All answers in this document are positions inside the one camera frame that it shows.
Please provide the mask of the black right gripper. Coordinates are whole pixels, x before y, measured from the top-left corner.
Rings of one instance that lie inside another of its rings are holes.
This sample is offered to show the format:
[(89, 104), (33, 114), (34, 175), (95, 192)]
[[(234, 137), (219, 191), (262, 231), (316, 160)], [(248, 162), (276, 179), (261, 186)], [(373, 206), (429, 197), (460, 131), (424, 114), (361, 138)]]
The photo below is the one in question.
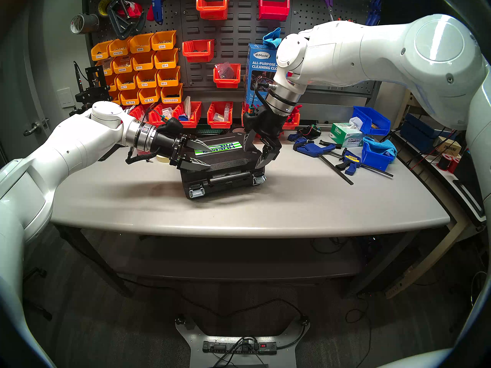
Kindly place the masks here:
[(251, 152), (255, 150), (253, 144), (256, 133), (261, 137), (270, 139), (261, 139), (264, 144), (262, 154), (255, 166), (256, 169), (261, 169), (276, 159), (280, 153), (281, 143), (277, 139), (282, 132), (287, 116), (278, 115), (271, 110), (258, 111), (255, 116), (255, 131), (250, 130), (244, 135), (243, 150)]

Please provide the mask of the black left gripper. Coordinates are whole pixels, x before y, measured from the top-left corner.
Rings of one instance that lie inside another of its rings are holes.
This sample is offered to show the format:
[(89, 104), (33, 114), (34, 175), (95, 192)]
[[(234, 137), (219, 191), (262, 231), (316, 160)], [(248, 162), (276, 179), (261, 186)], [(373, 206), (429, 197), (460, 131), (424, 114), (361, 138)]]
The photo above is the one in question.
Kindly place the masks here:
[(187, 144), (188, 148), (196, 151), (211, 151), (211, 149), (200, 139), (189, 139), (189, 134), (168, 135), (155, 132), (152, 138), (152, 155), (167, 157), (171, 165), (179, 170), (203, 171), (211, 168), (208, 163), (191, 157), (181, 157), (182, 148)]

